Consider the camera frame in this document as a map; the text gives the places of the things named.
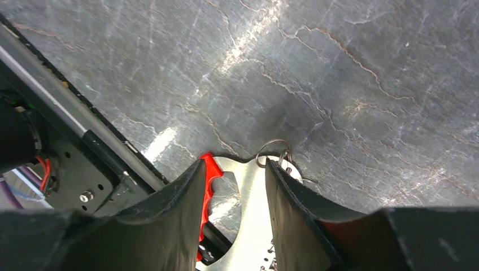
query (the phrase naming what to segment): purple cable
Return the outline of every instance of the purple cable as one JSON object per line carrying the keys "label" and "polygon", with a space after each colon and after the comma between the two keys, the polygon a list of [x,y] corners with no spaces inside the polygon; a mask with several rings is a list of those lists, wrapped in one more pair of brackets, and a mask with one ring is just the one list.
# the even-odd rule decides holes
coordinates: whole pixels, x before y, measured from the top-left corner
{"label": "purple cable", "polygon": [[21,173],[23,173],[23,175],[27,176],[30,180],[34,181],[38,185],[38,187],[42,185],[42,180],[38,178],[35,174],[33,174],[33,172],[30,171],[30,169],[28,169],[26,166],[21,165],[17,169]]}
{"label": "purple cable", "polygon": [[3,191],[3,194],[5,197],[8,199],[8,201],[17,209],[23,209],[23,206],[20,204],[20,202],[16,199],[16,197],[13,195],[12,191],[10,190],[10,187],[7,184],[7,181],[5,180],[4,176],[0,174],[0,189]]}

